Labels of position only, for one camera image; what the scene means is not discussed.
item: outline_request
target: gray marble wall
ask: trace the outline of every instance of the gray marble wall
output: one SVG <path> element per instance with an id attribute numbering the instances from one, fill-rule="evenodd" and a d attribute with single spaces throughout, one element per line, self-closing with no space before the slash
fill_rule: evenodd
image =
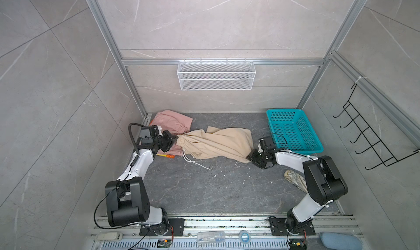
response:
<path id="1" fill-rule="evenodd" d="M 420 0 L 369 0 L 339 52 L 420 124 Z"/>
<path id="2" fill-rule="evenodd" d="M 0 248 L 81 249 L 140 113 L 85 0 L 2 0 L 0 45 Z"/>
<path id="3" fill-rule="evenodd" d="M 353 0 L 98 0 L 123 57 L 323 57 Z"/>
<path id="4" fill-rule="evenodd" d="M 148 112 L 265 112 L 295 108 L 315 73 L 315 65 L 256 66 L 251 90 L 181 90 L 177 66 L 129 66 Z"/>
<path id="5" fill-rule="evenodd" d="M 348 100 L 353 82 L 335 65 L 331 64 L 321 78 L 312 97 L 304 107 L 312 126 L 324 146 L 323 154 L 331 156 L 346 180 L 349 193 L 340 198 L 346 214 L 353 214 L 372 249 L 418 248 L 420 221 L 420 184 L 418 164 L 420 154 L 389 167 L 373 167 L 381 161 L 369 147 L 364 137 L 354 142 L 360 131 L 354 123 L 342 129 L 351 119 L 339 115 Z M 391 152 L 400 159 L 411 154 L 415 145 L 367 97 L 356 88 L 350 100 Z M 354 110 L 349 108 L 355 117 Z M 361 129 L 367 126 L 357 119 Z M 366 131 L 371 143 L 378 140 Z M 383 160 L 390 157 L 381 144 L 375 146 Z"/>
<path id="6" fill-rule="evenodd" d="M 369 0 L 340 46 L 339 53 L 411 116 L 413 121 L 420 124 L 419 1 Z M 335 91 L 337 94 L 336 86 L 340 85 L 331 84 L 328 91 Z M 321 98 L 322 90 L 323 86 L 318 86 L 318 95 L 314 93 L 320 106 L 328 103 L 328 98 Z M 360 106 L 365 110 L 366 116 L 370 117 L 375 131 L 382 135 L 393 153 L 399 153 L 397 158 L 402 158 L 415 149 L 407 137 L 370 100 L 360 101 L 363 101 Z M 324 111 L 326 114 L 331 110 L 328 105 L 335 104 L 327 104 L 328 108 Z M 386 158 L 388 155 L 385 151 L 382 152 Z M 410 250 L 420 247 L 419 158 L 420 155 L 415 155 L 393 166 L 371 171 L 360 168 L 371 191 L 402 239 L 403 244 L 396 246 L 398 249 L 403 246 Z M 354 161 L 359 165 L 363 160 L 365 164 L 370 164 L 372 159 L 355 157 Z M 380 236 L 379 238 L 384 238 L 387 242 L 385 236 L 379 233 L 372 233 L 371 236 Z"/>

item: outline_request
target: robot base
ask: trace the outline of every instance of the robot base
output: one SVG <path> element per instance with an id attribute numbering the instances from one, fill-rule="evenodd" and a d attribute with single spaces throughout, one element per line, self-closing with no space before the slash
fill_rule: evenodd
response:
<path id="1" fill-rule="evenodd" d="M 182 236 L 184 234 L 185 219 L 168 219 L 168 214 L 165 209 L 162 208 L 162 212 L 162 222 L 152 226 L 142 225 L 139 236 L 171 235 L 171 229 L 173 229 L 173 236 Z"/>
<path id="2" fill-rule="evenodd" d="M 286 227 L 286 218 L 276 218 L 274 216 L 270 216 L 268 218 L 270 222 L 270 229 L 272 235 L 305 235 L 304 231 L 306 231 L 306 235 L 315 235 L 315 230 L 312 225 L 312 221 L 305 222 L 305 225 L 302 226 L 299 231 L 290 231 Z"/>

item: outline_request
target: white robotic arm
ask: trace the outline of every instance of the white robotic arm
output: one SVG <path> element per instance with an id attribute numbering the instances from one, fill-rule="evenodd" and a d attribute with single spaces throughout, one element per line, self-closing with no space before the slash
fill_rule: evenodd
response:
<path id="1" fill-rule="evenodd" d="M 168 216 L 163 208 L 150 205 L 143 179 L 157 151 L 168 151 L 176 136 L 168 131 L 162 133 L 159 126 L 141 125 L 140 137 L 135 142 L 131 125 L 129 133 L 134 145 L 133 157 L 123 174 L 105 186 L 108 223 L 110 226 L 147 225 L 156 234 L 162 235 L 168 230 Z"/>
<path id="2" fill-rule="evenodd" d="M 278 149 L 271 137 L 259 141 L 259 149 L 254 149 L 247 157 L 250 161 L 262 169 L 275 164 L 284 165 L 301 172 L 306 179 L 308 193 L 289 210 L 286 219 L 286 227 L 291 234 L 302 232 L 314 215 L 347 193 L 347 185 L 329 156 L 318 158 Z"/>

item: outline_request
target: slipper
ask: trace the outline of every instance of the slipper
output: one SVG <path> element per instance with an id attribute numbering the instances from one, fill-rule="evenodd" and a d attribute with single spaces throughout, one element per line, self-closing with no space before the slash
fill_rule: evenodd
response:
<path id="1" fill-rule="evenodd" d="M 300 190 L 304 191 L 305 193 L 308 193 L 306 181 L 305 178 L 302 177 L 302 175 L 292 170 L 286 170 L 284 172 L 284 178 Z"/>

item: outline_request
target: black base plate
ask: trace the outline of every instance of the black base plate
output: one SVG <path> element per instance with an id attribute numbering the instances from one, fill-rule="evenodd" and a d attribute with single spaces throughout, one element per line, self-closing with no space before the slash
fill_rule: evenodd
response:
<path id="1" fill-rule="evenodd" d="M 286 221 L 286 218 L 270 218 L 268 221 L 270 222 L 270 229 L 272 235 L 287 235 L 288 232 L 286 229 L 286 224 L 284 223 L 284 221 Z M 312 221 L 308 222 L 307 226 L 304 229 L 306 230 L 306 235 L 315 235 L 315 230 L 313 228 Z"/>
<path id="2" fill-rule="evenodd" d="M 168 219 L 169 225 L 173 227 L 173 236 L 182 236 L 184 234 L 184 223 L 185 219 L 178 218 L 178 219 Z M 155 233 L 149 232 L 149 227 L 147 226 L 140 226 L 140 233 L 139 236 L 156 236 Z"/>

